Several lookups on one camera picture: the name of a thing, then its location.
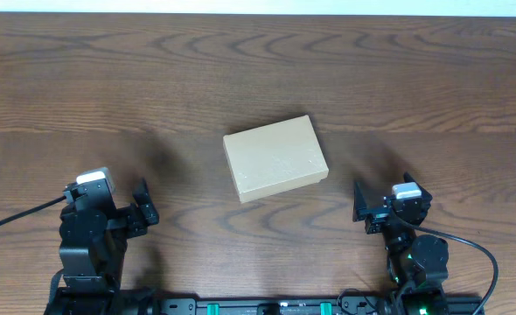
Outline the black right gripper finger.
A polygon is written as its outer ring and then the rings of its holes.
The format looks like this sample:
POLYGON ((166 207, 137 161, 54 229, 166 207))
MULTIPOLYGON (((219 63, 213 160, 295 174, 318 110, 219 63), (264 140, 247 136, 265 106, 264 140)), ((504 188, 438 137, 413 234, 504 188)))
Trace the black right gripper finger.
POLYGON ((406 197, 428 197, 429 193, 406 171, 403 174, 406 197))
POLYGON ((353 182, 353 193, 354 201, 352 219, 354 222, 365 221, 369 216, 373 214, 373 211, 371 208, 368 207, 366 203, 366 199, 362 192, 359 181, 353 182))

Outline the brown cardboard box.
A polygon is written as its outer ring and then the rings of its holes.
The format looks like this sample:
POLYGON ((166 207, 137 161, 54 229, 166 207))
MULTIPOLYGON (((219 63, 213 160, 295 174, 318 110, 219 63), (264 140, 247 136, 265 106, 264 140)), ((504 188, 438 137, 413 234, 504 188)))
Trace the brown cardboard box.
POLYGON ((241 203, 316 184, 329 174, 308 115, 225 135, 223 147, 241 203))

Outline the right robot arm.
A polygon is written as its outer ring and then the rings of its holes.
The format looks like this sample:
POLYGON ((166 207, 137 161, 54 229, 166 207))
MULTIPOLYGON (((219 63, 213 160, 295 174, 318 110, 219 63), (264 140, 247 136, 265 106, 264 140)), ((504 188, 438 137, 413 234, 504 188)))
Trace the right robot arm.
POLYGON ((380 299, 379 314, 448 314, 442 283, 448 278, 448 243, 415 230, 427 217, 432 195, 405 173, 403 182, 378 206, 367 203, 366 189, 354 183, 353 219, 366 233, 381 234, 387 251, 387 271, 397 288, 380 299))

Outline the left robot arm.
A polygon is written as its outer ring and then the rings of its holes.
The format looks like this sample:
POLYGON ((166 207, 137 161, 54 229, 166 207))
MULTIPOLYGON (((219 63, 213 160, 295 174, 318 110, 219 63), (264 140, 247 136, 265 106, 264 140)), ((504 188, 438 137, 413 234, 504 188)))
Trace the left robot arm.
POLYGON ((52 277, 46 314, 160 312, 152 289, 121 289, 128 240, 146 235, 159 222, 145 180, 132 195, 132 203, 118 208, 104 178, 76 181, 64 190, 59 227, 63 268, 52 277))

